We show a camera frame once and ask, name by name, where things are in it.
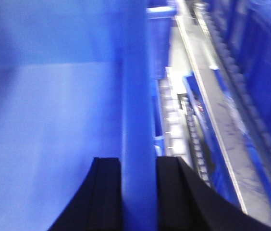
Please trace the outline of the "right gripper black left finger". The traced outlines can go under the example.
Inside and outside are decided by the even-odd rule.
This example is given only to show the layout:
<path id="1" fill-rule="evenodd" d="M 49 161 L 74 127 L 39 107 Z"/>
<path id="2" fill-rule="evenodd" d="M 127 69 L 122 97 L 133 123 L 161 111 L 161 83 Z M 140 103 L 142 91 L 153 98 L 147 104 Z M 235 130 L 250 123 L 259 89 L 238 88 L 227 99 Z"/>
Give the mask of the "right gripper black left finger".
<path id="1" fill-rule="evenodd" d="M 122 194 L 119 158 L 95 157 L 81 186 L 50 231 L 121 231 Z"/>

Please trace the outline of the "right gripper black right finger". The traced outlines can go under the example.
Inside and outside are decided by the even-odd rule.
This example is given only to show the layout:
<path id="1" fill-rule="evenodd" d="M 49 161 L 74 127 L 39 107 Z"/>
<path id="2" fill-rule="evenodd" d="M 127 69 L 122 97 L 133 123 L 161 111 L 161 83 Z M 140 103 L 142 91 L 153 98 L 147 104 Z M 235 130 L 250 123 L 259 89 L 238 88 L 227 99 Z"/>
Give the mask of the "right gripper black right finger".
<path id="1" fill-rule="evenodd" d="M 160 231 L 271 231 L 226 201 L 180 157 L 156 160 Z"/>

